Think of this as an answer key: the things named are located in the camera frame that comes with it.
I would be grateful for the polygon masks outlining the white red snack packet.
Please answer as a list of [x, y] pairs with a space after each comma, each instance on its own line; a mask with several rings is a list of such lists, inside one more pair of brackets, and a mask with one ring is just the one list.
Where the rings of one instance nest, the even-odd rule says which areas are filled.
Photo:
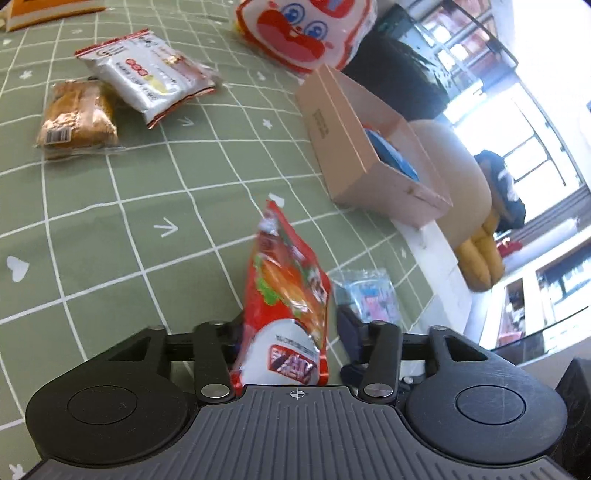
[[139, 112], [149, 129], [221, 83], [214, 69], [173, 49], [149, 29], [85, 47], [75, 57]]

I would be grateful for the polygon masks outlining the white red bunny plush bag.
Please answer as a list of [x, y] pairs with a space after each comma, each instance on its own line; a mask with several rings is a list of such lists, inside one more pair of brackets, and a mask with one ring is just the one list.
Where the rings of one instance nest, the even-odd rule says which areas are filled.
[[372, 0], [242, 1], [235, 26], [243, 38], [291, 70], [341, 70], [377, 20]]

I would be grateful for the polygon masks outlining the dark backpack on chair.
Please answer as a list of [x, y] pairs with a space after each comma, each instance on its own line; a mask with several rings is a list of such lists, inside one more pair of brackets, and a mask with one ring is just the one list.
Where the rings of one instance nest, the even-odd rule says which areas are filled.
[[499, 215], [497, 233], [521, 229], [525, 225], [526, 207], [515, 189], [514, 178], [500, 155], [483, 150], [475, 156], [483, 171], [492, 196], [492, 205]]

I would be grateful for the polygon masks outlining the white paper sheet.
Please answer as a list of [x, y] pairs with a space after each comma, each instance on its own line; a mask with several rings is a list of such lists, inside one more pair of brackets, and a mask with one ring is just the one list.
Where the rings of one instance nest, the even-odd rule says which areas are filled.
[[416, 263], [415, 270], [407, 277], [419, 303], [419, 311], [411, 314], [410, 330], [427, 333], [431, 326], [441, 325], [463, 333], [472, 307], [472, 294], [443, 232], [435, 222], [421, 229], [398, 221], [393, 224]]

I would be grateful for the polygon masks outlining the red snack bag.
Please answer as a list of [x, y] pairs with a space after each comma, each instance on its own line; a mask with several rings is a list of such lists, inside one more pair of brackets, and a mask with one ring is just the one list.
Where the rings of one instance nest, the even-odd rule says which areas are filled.
[[245, 286], [242, 342], [230, 378], [249, 385], [325, 386], [331, 281], [283, 210], [266, 202]]

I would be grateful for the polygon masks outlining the blue white snack pack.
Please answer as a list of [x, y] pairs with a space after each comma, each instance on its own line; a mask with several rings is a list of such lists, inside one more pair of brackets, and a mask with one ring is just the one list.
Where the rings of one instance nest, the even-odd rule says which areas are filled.
[[366, 128], [365, 132], [370, 144], [372, 144], [377, 156], [383, 163], [406, 175], [408, 178], [416, 182], [419, 181], [420, 178], [415, 168], [386, 138], [376, 130], [370, 128]]

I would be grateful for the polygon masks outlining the beige chair near box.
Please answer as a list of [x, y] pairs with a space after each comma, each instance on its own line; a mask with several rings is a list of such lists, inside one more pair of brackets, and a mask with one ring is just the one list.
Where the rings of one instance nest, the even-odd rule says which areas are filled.
[[450, 127], [434, 120], [411, 121], [410, 126], [449, 189], [453, 206], [437, 223], [455, 250], [491, 212], [488, 182], [474, 156]]

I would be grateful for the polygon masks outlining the brown bread packet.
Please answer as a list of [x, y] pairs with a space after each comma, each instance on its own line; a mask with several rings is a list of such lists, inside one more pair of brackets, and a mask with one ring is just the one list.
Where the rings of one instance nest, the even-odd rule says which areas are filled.
[[96, 78], [55, 83], [43, 112], [36, 146], [46, 160], [120, 148], [118, 96]]

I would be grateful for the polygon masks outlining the green checked tablecloth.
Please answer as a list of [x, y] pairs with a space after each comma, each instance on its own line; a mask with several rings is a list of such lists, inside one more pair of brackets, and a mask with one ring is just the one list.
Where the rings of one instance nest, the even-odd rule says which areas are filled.
[[[383, 268], [402, 325], [433, 290], [387, 219], [335, 206], [294, 93], [245, 46], [231, 1], [110, 1], [103, 12], [1, 36], [1, 475], [38, 460], [24, 414], [44, 384], [149, 327], [178, 333], [242, 310], [263, 207], [279, 201], [325, 271]], [[221, 87], [147, 128], [119, 114], [122, 150], [47, 160], [36, 147], [53, 85], [82, 79], [85, 46], [152, 30], [214, 67]]]

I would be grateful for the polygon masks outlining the orange tissue box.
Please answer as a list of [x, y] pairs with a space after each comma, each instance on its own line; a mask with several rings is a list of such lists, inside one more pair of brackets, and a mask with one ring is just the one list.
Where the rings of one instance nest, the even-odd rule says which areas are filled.
[[103, 11], [103, 0], [6, 1], [1, 17], [6, 32], [76, 15]]

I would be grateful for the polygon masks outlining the pink cardboard box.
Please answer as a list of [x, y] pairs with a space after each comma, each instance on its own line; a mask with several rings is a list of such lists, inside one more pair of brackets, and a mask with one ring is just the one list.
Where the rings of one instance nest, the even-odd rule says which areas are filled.
[[[453, 207], [448, 186], [410, 124], [369, 90], [322, 65], [295, 97], [332, 201], [416, 228]], [[401, 154], [417, 179], [380, 159], [370, 130]]]

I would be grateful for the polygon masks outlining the clear Peppa Pig candy bag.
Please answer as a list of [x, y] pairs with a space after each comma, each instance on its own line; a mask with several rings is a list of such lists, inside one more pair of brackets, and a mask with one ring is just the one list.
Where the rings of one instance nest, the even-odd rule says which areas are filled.
[[339, 333], [373, 322], [401, 322], [397, 294], [386, 269], [342, 269], [329, 279], [334, 288]]

